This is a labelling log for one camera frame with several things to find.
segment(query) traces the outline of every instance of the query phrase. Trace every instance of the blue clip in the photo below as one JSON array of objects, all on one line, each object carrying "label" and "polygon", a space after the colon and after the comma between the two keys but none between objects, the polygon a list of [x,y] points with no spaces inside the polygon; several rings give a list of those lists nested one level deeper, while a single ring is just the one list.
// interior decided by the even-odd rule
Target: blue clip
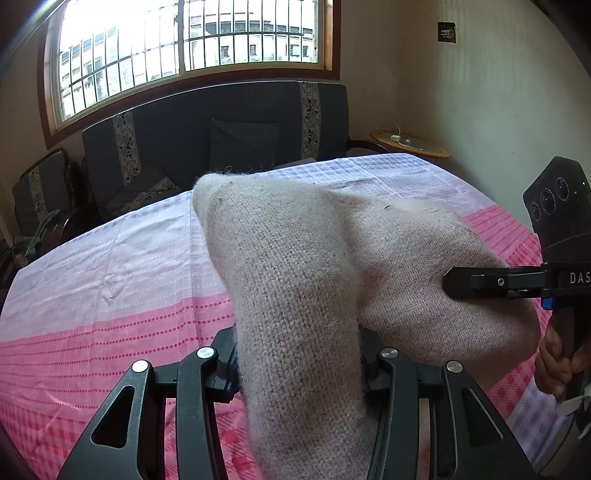
[{"label": "blue clip", "polygon": [[544,310],[554,309],[554,297],[545,297],[540,300],[540,304]]}]

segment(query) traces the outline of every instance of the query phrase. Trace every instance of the wooden window frame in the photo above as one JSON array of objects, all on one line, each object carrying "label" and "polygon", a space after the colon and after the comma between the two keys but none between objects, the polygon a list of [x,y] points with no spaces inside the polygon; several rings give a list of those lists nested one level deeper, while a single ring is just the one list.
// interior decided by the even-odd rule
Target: wooden window frame
[{"label": "wooden window frame", "polygon": [[[39,113],[41,126],[47,149],[85,128],[128,110],[143,103],[173,95],[175,93],[192,90],[195,88],[222,85],[224,83],[247,82],[253,80],[297,79],[297,80],[340,80],[340,25],[341,25],[341,0],[324,0],[323,38],[323,65],[315,68],[298,67],[293,64],[286,67],[277,67],[274,62],[272,67],[266,67],[264,62],[257,64],[234,64],[230,69],[214,71],[211,73],[195,74],[194,76],[169,77],[154,85],[134,91],[113,101],[107,101],[104,105],[92,109],[87,114],[57,127],[53,95],[51,92],[51,55],[52,38],[59,28],[57,22],[47,20],[40,28],[42,41],[39,48],[37,62],[37,96],[39,101]],[[183,48],[182,39],[179,48]]]}]

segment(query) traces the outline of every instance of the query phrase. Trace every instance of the window frame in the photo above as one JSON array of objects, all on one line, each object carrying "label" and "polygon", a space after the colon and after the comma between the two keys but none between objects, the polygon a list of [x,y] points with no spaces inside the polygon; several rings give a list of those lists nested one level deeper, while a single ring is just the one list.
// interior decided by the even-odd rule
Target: window frame
[{"label": "window frame", "polygon": [[[322,25],[322,28],[319,28],[318,63],[258,61],[189,70],[184,74],[175,74],[144,83],[132,90],[125,90],[103,101],[96,102],[64,122],[59,122],[56,118],[56,111],[61,108],[59,104],[61,78],[59,67],[52,69],[52,66],[54,63],[59,65],[61,62],[61,58],[58,59],[60,53],[58,50],[61,24],[66,8],[66,3],[64,3],[40,29],[42,40],[38,56],[37,94],[41,126],[47,148],[55,146],[70,135],[105,118],[134,106],[186,90],[224,83],[267,79],[340,80],[341,0],[322,0],[320,5],[323,8],[319,9],[319,25]],[[182,2],[179,3],[179,13],[181,13],[181,7]],[[181,50],[184,51],[183,20],[189,21],[189,19],[182,19],[178,22],[179,33],[181,33],[178,37],[179,64],[183,61]]]}]

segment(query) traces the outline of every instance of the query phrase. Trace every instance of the hand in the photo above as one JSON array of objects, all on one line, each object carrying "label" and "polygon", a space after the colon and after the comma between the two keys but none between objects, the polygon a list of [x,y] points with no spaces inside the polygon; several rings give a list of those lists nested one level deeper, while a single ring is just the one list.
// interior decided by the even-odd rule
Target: hand
[{"label": "hand", "polygon": [[575,353],[572,361],[563,356],[562,338],[548,323],[546,334],[540,340],[540,351],[535,358],[535,384],[543,393],[550,393],[558,399],[573,378],[591,365],[591,335]]}]

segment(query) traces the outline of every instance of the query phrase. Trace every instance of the phone camera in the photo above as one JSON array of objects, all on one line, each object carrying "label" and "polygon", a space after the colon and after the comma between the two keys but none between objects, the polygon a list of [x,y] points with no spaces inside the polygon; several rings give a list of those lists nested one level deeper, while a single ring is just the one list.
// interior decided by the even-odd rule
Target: phone camera
[{"label": "phone camera", "polygon": [[569,184],[562,177],[556,180],[556,193],[558,194],[558,198],[563,202],[569,198]]},{"label": "phone camera", "polygon": [[531,217],[537,222],[538,220],[540,220],[540,207],[538,207],[538,204],[536,202],[531,204],[530,207],[530,213],[531,213]]},{"label": "phone camera", "polygon": [[552,215],[556,210],[556,200],[554,200],[554,195],[550,189],[542,190],[542,193],[540,194],[540,202],[542,208],[548,215]]}]

